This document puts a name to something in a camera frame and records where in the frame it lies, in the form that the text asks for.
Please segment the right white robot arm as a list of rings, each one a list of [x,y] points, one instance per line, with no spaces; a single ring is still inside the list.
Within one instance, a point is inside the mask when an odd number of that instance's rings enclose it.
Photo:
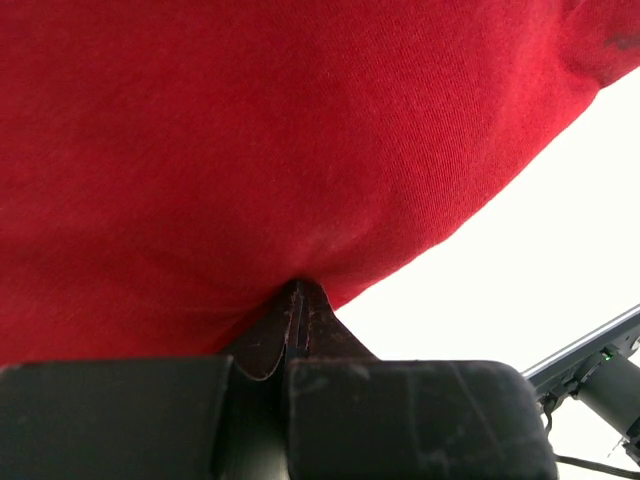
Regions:
[[[623,438],[639,460],[639,307],[634,306],[525,370],[545,415],[571,397]]]

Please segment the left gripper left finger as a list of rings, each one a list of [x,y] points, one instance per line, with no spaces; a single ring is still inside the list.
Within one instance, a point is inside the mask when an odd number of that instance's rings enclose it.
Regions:
[[[297,355],[303,317],[303,283],[292,281],[269,304],[267,313],[221,350],[252,380],[270,378],[288,354]]]

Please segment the red t shirt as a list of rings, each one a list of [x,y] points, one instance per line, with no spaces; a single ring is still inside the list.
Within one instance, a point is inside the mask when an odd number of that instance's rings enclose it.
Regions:
[[[5,1],[1,361],[201,355],[341,307],[639,64],[635,1]]]

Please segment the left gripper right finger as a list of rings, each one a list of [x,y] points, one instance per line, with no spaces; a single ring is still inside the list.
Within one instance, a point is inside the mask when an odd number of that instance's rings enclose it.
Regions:
[[[337,318],[325,290],[318,284],[298,284],[298,356],[301,358],[377,360]]]

